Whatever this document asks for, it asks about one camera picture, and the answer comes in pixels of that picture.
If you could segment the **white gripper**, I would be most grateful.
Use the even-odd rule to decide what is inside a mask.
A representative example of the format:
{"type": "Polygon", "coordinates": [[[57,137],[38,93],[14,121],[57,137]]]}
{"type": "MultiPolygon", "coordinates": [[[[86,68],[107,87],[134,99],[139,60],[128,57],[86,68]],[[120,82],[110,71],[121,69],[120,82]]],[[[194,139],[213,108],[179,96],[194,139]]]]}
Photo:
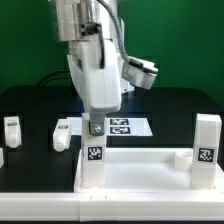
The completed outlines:
{"type": "Polygon", "coordinates": [[[114,44],[105,40],[105,67],[100,68],[99,41],[79,42],[74,55],[68,55],[69,69],[75,89],[90,114],[92,136],[105,134],[104,113],[116,112],[121,107],[120,74],[114,44]]]}

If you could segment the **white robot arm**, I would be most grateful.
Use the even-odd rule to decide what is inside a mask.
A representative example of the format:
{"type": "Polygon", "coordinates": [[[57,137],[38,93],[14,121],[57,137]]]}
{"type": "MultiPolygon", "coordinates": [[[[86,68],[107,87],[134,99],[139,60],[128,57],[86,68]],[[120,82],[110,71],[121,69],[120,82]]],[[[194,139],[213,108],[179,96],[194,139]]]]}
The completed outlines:
{"type": "Polygon", "coordinates": [[[124,81],[152,87],[158,69],[126,53],[117,0],[48,0],[56,39],[68,44],[73,85],[89,114],[89,133],[105,134],[108,113],[121,108],[124,81]]]}

